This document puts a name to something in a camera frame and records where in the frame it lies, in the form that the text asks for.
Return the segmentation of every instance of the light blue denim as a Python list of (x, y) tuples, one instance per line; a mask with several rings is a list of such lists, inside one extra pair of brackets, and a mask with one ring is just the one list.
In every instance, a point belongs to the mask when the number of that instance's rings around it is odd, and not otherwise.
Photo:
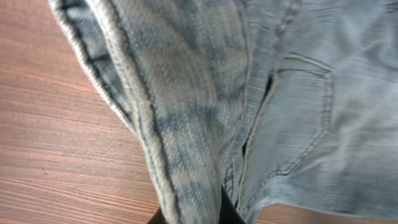
[(398, 218), (398, 1), (50, 0), (169, 223)]

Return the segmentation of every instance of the stitching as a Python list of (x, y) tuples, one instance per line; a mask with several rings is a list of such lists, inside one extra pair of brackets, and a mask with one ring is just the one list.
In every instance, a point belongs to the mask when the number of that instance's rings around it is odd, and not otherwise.
[(92, 70), (94, 70), (94, 72), (87, 71), (86, 75), (88, 76), (88, 79), (90, 81), (91, 78), (94, 79), (93, 85), (94, 87), (96, 87), (96, 90), (100, 93), (101, 96), (103, 96), (105, 102), (107, 102), (111, 106), (111, 108), (113, 106), (115, 107), (113, 109), (116, 115), (118, 115), (122, 120), (122, 122), (127, 125), (127, 127), (133, 132), (134, 135), (136, 135), (136, 132), (132, 125), (132, 119), (129, 117), (129, 113), (123, 109), (123, 106), (121, 106), (121, 104), (116, 100), (116, 98), (110, 91), (106, 91), (108, 85), (102, 79), (102, 76), (99, 75), (101, 72), (98, 69), (98, 67), (93, 63), (95, 59), (93, 59), (91, 55), (88, 53), (87, 44), (81, 39), (82, 34), (80, 32), (80, 29), (66, 13), (66, 10), (68, 10), (70, 7), (81, 7), (81, 5), (79, 4), (66, 5), (65, 0), (60, 0), (59, 2), (56, 2), (56, 4), (57, 5), (54, 7), (54, 11), (57, 10), (57, 12), (61, 12), (63, 17), (63, 18), (59, 17), (58, 19), (60, 20), (61, 23), (64, 22), (65, 24), (68, 24), (71, 27), (71, 28), (63, 27), (66, 31), (70, 31), (69, 33), (69, 35), (71, 36), (70, 40), (78, 41), (78, 43), (73, 44), (73, 46), (78, 48), (78, 50), (81, 50), (81, 52), (79, 53), (82, 54), (83, 58), (79, 59), (83, 61), (83, 66), (90, 67)]
[(312, 63), (314, 65), (318, 65), (320, 68), (324, 68), (327, 70), (325, 75), (323, 76), (323, 92), (324, 95), (322, 96), (322, 112), (321, 112), (321, 130), (316, 133), (316, 135), (313, 137), (313, 140), (310, 142), (310, 144), (301, 152), (297, 158), (295, 158), (288, 167), (285, 169), (276, 169), (269, 174), (266, 175), (266, 178), (261, 181), (260, 185), (256, 187), (254, 193), (249, 199), (248, 204), (245, 206), (243, 209), (243, 217), (246, 218), (248, 215), (248, 210), (249, 207), (251, 207), (254, 203), (255, 198), (257, 198), (257, 195), (259, 191), (265, 186), (266, 183), (268, 183), (268, 180), (275, 176), (287, 176), (289, 175), (293, 170), (295, 170), (298, 165), (300, 164), (301, 161), (303, 161), (311, 152), (313, 152), (319, 145), (319, 143), (322, 141), (322, 139), (330, 132), (330, 124), (331, 124), (331, 112), (332, 112), (332, 107), (333, 107), (333, 86), (334, 86), (334, 76), (335, 76), (335, 71), (331, 69), (330, 67), (327, 67), (326, 65), (312, 61), (309, 58), (303, 58), (300, 57), (300, 55), (297, 54), (291, 54), (285, 57), (285, 59), (297, 59), (301, 60), (304, 62)]
[[(242, 99), (242, 110), (241, 110), (241, 114), (239, 116), (239, 126), (242, 127), (242, 122), (244, 121), (243, 119), (243, 114), (244, 112), (247, 110), (247, 97), (248, 97), (248, 83), (249, 83), (249, 78), (250, 78), (250, 71), (251, 71), (251, 61), (252, 61), (252, 55), (250, 54), (250, 50), (249, 50), (249, 44), (250, 44), (250, 39), (248, 37), (248, 25), (247, 23), (244, 21), (244, 14), (243, 14), (243, 9), (242, 6), (240, 5), (240, 3), (238, 2), (238, 0), (233, 0), (235, 6), (236, 6), (236, 11), (238, 13), (238, 18), (241, 22), (241, 26), (242, 26), (242, 35), (243, 35), (243, 39), (245, 42), (245, 51), (246, 51), (246, 56), (248, 58), (248, 62), (247, 62), (247, 68), (246, 68), (246, 74), (245, 74), (245, 79), (244, 79), (244, 90), (243, 90), (243, 99)], [(243, 131), (242, 128), (237, 129), (234, 133), (234, 136), (232, 137), (232, 140), (236, 140), (236, 136), (238, 135), (238, 133), (241, 133)], [(223, 161), (221, 163), (221, 167), (224, 166), (225, 161), (227, 160), (227, 158), (229, 157), (230, 153), (228, 153), (228, 155), (226, 155), (223, 158)]]
[(231, 176), (232, 176), (231, 200), (233, 200), (233, 198), (234, 198), (234, 163), (232, 163), (232, 167), (231, 167)]
[[(125, 28), (123, 27), (123, 24), (122, 24), (122, 22), (121, 22), (120, 14), (119, 14), (119, 12), (118, 12), (116, 6), (115, 6), (114, 3), (112, 2), (112, 0), (108, 0), (108, 4), (109, 4), (109, 5), (111, 6), (111, 8), (112, 8), (112, 10), (113, 10), (113, 12), (114, 12), (114, 15), (115, 15), (114, 18), (116, 19), (116, 23), (117, 23), (117, 25), (118, 25), (118, 28), (119, 28), (119, 30), (121, 31), (122, 35), (124, 36), (124, 37), (123, 37), (124, 44), (126, 44), (126, 47), (130, 49), (131, 46), (130, 46), (130, 43), (129, 43), (129, 41), (128, 41), (129, 38), (128, 38), (127, 32), (126, 32), (126, 30), (125, 30)], [(129, 55), (130, 55), (130, 57), (132, 58), (132, 60), (133, 60), (133, 62), (134, 62), (134, 64), (135, 64), (135, 66), (136, 66), (137, 68), (139, 68), (139, 63), (135, 60), (134, 55), (132, 55), (132, 53), (129, 53)], [(124, 75), (124, 78), (125, 78), (126, 81), (127, 81), (128, 79), (127, 79), (127, 76), (126, 76), (126, 74), (125, 74), (125, 71), (123, 71), (122, 74)], [(153, 96), (152, 96), (152, 94), (151, 94), (151, 92), (150, 92), (150, 90), (149, 90), (148, 84), (146, 83), (146, 81), (144, 80), (144, 78), (143, 78), (143, 77), (140, 77), (139, 75), (138, 75), (137, 77), (141, 79), (141, 82), (142, 82), (142, 83), (144, 84), (144, 86), (145, 86), (144, 91), (145, 91), (146, 95), (149, 96), (150, 107), (152, 108), (151, 111), (153, 112), (153, 127), (154, 127), (154, 132), (156, 133), (156, 135), (157, 135), (158, 138), (159, 138), (159, 142), (160, 142), (160, 145), (161, 145), (160, 151), (161, 151), (161, 153), (164, 153), (164, 152), (163, 152), (164, 141), (163, 141), (163, 139), (162, 139), (162, 136), (161, 136), (160, 133), (159, 133), (159, 129), (158, 129), (157, 123), (156, 123), (156, 112), (155, 112), (155, 111), (156, 111), (156, 108), (154, 107), (154, 104), (153, 104)], [(130, 83), (129, 83), (129, 82), (126, 82), (126, 83), (127, 83), (128, 88), (129, 88), (130, 94), (133, 94), (133, 93), (132, 93), (132, 88), (131, 88), (131, 86), (130, 86)], [(149, 154), (149, 160), (150, 160), (151, 166), (152, 166), (152, 167), (155, 167), (152, 151), (151, 151), (151, 150), (147, 150), (147, 152), (148, 152), (148, 154)], [(166, 169), (166, 170), (167, 170), (167, 164), (168, 164), (167, 161), (165, 161), (165, 166), (166, 166), (165, 169)], [(156, 182), (157, 182), (157, 186), (158, 186), (159, 190), (161, 191), (161, 194), (164, 195), (164, 190), (163, 190), (163, 188), (162, 188), (162, 185), (160, 185), (159, 178), (158, 178), (158, 174), (156, 174), (156, 169), (153, 169), (152, 171), (154, 172), (154, 177), (155, 177), (155, 180), (156, 180)], [(169, 183), (170, 183), (172, 192), (174, 193), (174, 197), (175, 197), (175, 205), (174, 205), (174, 207), (175, 207), (175, 209), (176, 209), (176, 211), (177, 211), (177, 215), (178, 215), (177, 219), (180, 220), (181, 215), (180, 215), (180, 209), (179, 209), (178, 202), (177, 202), (177, 201), (178, 201), (177, 194), (175, 194), (175, 187), (174, 187), (174, 184), (173, 184), (173, 182), (172, 182), (172, 180), (171, 180), (171, 178), (170, 178), (170, 176), (169, 176), (169, 174), (168, 174), (167, 172), (165, 172), (165, 176), (166, 176), (166, 178), (168, 179), (168, 181), (169, 181)]]

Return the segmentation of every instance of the jeans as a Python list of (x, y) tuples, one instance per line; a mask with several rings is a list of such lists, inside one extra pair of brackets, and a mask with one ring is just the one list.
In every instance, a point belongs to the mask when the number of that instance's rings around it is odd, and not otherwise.
[(169, 223), (398, 218), (395, 0), (50, 0)]

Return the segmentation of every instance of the faded denim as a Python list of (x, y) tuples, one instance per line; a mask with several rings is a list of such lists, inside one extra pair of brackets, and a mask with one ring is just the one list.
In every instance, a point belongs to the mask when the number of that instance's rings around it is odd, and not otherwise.
[(398, 217), (395, 0), (50, 0), (169, 223)]

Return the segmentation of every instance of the wood grain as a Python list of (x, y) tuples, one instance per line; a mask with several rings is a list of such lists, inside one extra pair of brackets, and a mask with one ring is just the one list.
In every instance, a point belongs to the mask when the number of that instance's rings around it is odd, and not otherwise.
[[(95, 92), (46, 1), (0, 0), (0, 223), (146, 223), (137, 139)], [(397, 223), (283, 205), (257, 223)]]

